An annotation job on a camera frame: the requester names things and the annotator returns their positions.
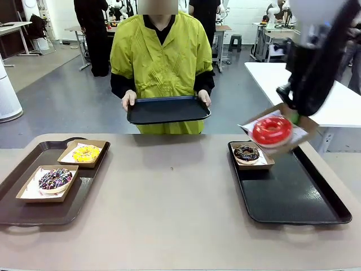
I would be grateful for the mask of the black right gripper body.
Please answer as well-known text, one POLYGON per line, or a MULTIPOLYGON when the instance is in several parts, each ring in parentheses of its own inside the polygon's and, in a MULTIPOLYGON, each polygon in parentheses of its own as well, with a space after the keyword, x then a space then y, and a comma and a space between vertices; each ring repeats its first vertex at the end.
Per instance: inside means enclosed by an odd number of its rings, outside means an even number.
POLYGON ((286 70, 290 77, 276 89, 278 96, 301 116, 316 114, 328 97, 336 77, 336 46, 325 42, 321 47, 289 45, 286 70))

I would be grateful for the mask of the person's left hand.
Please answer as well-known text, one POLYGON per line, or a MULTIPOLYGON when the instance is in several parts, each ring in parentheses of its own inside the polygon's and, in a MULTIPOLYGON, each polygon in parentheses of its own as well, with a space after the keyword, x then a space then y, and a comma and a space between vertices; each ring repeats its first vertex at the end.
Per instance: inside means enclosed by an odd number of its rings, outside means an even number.
POLYGON ((199 100, 201 100, 207 107, 210 107, 212 104, 211 98, 209 93, 202 89, 198 92, 197 97, 199 98, 199 100))

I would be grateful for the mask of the person's right hand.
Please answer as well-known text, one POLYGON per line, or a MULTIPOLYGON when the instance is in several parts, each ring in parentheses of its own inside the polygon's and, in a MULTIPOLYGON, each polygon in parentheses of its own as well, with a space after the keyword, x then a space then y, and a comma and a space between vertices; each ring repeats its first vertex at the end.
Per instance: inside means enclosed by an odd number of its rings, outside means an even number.
POLYGON ((137 94, 133 90, 127 90, 122 100, 122 107, 127 112, 128 109, 134 106, 135 101, 137 99, 137 94))

